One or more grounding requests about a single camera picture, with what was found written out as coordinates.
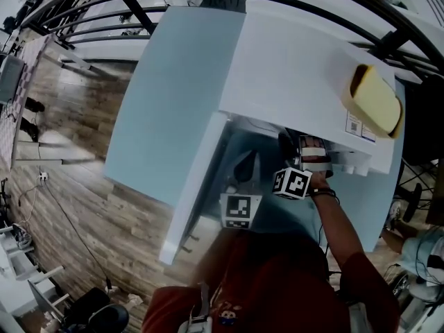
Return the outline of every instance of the label sticker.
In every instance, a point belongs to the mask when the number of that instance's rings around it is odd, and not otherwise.
[[[376,141],[375,134],[372,133],[370,129],[366,127],[366,125],[363,125],[362,122],[349,111],[347,111],[347,123],[345,125],[345,131],[360,138],[364,138],[370,142]]]

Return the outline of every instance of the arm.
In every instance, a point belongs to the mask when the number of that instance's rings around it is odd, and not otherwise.
[[[328,187],[322,173],[311,176],[311,185],[316,189]],[[313,201],[332,254],[341,267],[341,293],[365,304],[367,319],[375,332],[396,332],[400,317],[398,301],[365,256],[357,233],[341,206],[329,195],[317,195]]]
[[[315,189],[330,188],[322,173],[314,173],[311,176],[311,185]],[[342,268],[352,255],[364,253],[358,235],[334,197],[317,195],[313,197],[313,201],[324,226],[330,250]]]

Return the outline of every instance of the wooden floor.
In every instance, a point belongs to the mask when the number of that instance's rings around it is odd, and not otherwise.
[[[96,64],[106,75],[60,69],[43,60],[37,71],[30,97],[46,106],[37,116],[42,130],[42,158],[63,157],[71,164],[42,167],[49,173],[46,185],[38,187],[32,217],[26,223],[35,242],[35,258],[45,270],[63,265],[65,271],[54,277],[60,288],[78,298],[94,286],[104,287],[105,276],[82,245],[51,193],[76,226],[94,256],[105,268],[113,285],[136,293],[144,304],[131,311],[129,332],[139,332],[147,304],[154,290],[172,284],[185,284],[193,266],[178,261],[172,267],[157,260],[171,220],[171,208],[103,177],[114,122],[134,64]],[[35,115],[26,111],[31,121]],[[29,149],[21,153],[38,157]],[[15,169],[7,189],[15,221],[31,213],[37,184],[35,166]],[[369,254],[384,273],[396,258],[381,241]]]

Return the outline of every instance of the sponge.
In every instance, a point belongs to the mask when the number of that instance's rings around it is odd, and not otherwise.
[[[393,131],[401,117],[401,105],[375,66],[358,66],[350,92],[355,103],[384,132]]]

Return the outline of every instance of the bracelet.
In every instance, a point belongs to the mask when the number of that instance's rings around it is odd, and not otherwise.
[[[338,196],[336,196],[336,192],[330,188],[324,188],[324,189],[313,189],[310,193],[310,196],[313,198],[318,195],[328,195],[331,197],[334,197],[336,201],[338,201],[338,204],[341,204],[341,201],[339,200]]]

